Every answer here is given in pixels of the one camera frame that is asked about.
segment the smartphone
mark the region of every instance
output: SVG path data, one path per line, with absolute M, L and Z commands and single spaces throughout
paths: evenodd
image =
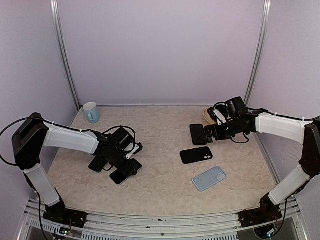
M 142 165 L 140 162 L 135 160 L 137 165 L 138 165 L 138 171 L 142 168 Z M 110 174 L 110 178 L 114 181 L 116 185 L 120 185 L 123 182 L 125 182 L 127 179 L 131 178 L 132 176 L 126 177 L 123 175 L 119 170 L 114 171 L 113 173 Z
M 197 147 L 193 149 L 183 150 L 180 152 L 183 164 L 192 164 L 205 160 L 210 160 L 213 155 L 207 146 Z
M 193 145 L 207 145 L 204 126 L 202 124 L 191 124 L 190 132 Z
M 100 173 L 102 169 L 107 165 L 108 160 L 105 157 L 96 156 L 89 165 L 89 169 Z

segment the lavender wall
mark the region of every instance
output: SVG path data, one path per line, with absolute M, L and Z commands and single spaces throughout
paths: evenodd
M 320 115 L 320 1 L 272 1 L 268 33 L 249 106 L 295 117 Z M 283 179 L 301 158 L 302 146 L 261 135 Z M 312 240 L 320 235 L 320 177 L 298 194 Z
M 264 1 L 59 1 L 82 103 L 213 104 L 244 96 Z
M 76 114 L 50 9 L 43 0 L 0 1 L 0 130 L 39 112 L 46 119 L 69 125 Z M 1 137 L 1 154 L 14 161 L 11 136 Z M 41 155 L 49 168 L 55 149 Z M 0 239 L 14 239 L 31 190 L 17 167 L 0 162 Z

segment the beige marble surface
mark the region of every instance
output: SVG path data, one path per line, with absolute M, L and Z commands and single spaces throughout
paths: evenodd
M 68 207 L 101 213 L 186 216 L 257 207 L 275 183 L 252 134 L 247 144 L 230 140 L 208 144 L 211 160 L 182 163 L 180 151 L 195 147 L 189 125 L 207 125 L 203 110 L 198 106 L 100 107 L 96 124 L 88 123 L 81 110 L 75 128 L 100 132 L 116 125 L 134 128 L 143 144 L 135 158 L 143 168 L 117 186 L 109 172 L 88 168 L 93 156 L 60 149 L 49 170 L 51 182 Z M 199 192 L 192 178 L 215 166 L 226 172 L 227 179 Z

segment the phone case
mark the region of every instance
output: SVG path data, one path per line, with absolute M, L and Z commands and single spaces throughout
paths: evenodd
M 183 150 L 180 152 L 180 157 L 183 164 L 192 164 L 204 160 L 210 160 L 213 158 L 213 155 L 209 147 L 202 146 L 188 150 Z
M 198 189 L 200 192 L 203 192 L 225 180 L 226 178 L 227 174 L 219 166 L 215 166 L 208 171 L 205 171 L 192 178 L 192 182 L 196 189 Z

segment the cup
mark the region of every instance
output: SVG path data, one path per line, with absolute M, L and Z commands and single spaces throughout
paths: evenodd
M 83 110 L 89 123 L 95 124 L 99 121 L 99 112 L 97 104 L 95 102 L 91 101 L 86 103 L 85 105 L 83 105 Z

